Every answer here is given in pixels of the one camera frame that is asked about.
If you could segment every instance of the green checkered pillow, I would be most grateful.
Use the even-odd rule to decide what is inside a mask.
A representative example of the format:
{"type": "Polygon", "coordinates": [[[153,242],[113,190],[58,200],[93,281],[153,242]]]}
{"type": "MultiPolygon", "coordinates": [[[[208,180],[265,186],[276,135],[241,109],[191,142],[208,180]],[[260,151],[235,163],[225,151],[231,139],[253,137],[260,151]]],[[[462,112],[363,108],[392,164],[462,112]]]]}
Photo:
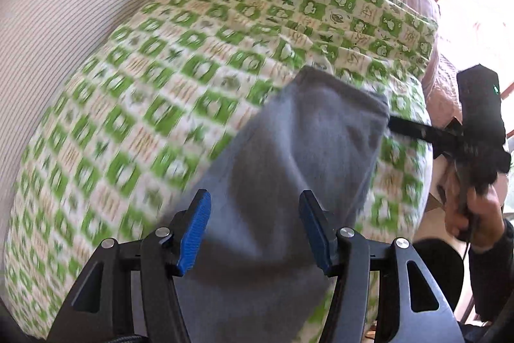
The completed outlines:
{"type": "MultiPolygon", "coordinates": [[[[101,240],[150,231],[163,205],[173,206],[302,66],[382,92],[392,113],[428,122],[419,78],[435,30],[398,0],[144,6],[70,78],[23,154],[6,245],[15,319],[45,336],[101,240]]],[[[424,143],[386,133],[361,232],[412,237],[430,158],[424,143]]],[[[371,298],[370,313],[374,288],[371,298]]],[[[325,313],[298,339],[316,337],[325,313]]]]}

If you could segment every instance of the gray cloth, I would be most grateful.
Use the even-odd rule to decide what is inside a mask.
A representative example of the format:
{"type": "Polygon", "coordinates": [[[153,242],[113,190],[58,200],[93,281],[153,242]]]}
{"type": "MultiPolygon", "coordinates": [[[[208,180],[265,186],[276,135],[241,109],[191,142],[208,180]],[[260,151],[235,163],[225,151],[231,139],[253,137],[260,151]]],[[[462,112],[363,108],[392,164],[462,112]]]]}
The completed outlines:
{"type": "Polygon", "coordinates": [[[298,215],[300,194],[311,189],[352,226],[388,117],[383,96],[304,67],[185,194],[175,211],[199,188],[212,196],[195,266],[175,281],[193,343],[292,341],[328,286],[298,215]]]}

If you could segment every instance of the human hand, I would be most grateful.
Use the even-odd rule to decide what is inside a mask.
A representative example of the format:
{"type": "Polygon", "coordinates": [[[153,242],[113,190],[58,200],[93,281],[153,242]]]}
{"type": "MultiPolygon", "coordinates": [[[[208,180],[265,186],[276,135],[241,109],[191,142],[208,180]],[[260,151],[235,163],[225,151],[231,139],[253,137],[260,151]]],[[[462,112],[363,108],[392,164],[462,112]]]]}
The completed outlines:
{"type": "MultiPolygon", "coordinates": [[[[445,225],[446,231],[454,237],[469,227],[469,220],[458,213],[459,189],[460,185],[453,168],[448,174],[445,185],[445,225]]],[[[477,195],[475,188],[471,187],[467,198],[469,211],[480,219],[471,238],[471,244],[475,250],[487,251],[502,237],[505,230],[502,208],[496,190],[494,186],[489,185],[483,195],[477,195]]]]}

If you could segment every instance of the black cable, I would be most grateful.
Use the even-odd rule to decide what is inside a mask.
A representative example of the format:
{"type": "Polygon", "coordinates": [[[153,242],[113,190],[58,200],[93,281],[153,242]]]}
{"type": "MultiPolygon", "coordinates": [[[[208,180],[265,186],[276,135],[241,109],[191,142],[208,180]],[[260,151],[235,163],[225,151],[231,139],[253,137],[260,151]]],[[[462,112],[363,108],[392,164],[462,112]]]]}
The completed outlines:
{"type": "Polygon", "coordinates": [[[471,229],[469,235],[468,235],[468,239],[466,240],[466,250],[464,250],[464,254],[462,256],[462,260],[464,261],[464,259],[466,258],[466,255],[468,254],[469,252],[469,248],[471,246],[471,242],[473,240],[473,235],[475,234],[475,230],[477,229],[478,227],[478,223],[479,223],[479,218],[477,216],[473,217],[473,222],[471,223],[471,225],[469,226],[469,228],[471,229]]]}
{"type": "Polygon", "coordinates": [[[139,336],[138,334],[133,334],[130,336],[119,336],[115,337],[112,340],[106,341],[105,343],[149,343],[150,340],[148,337],[139,336]]]}

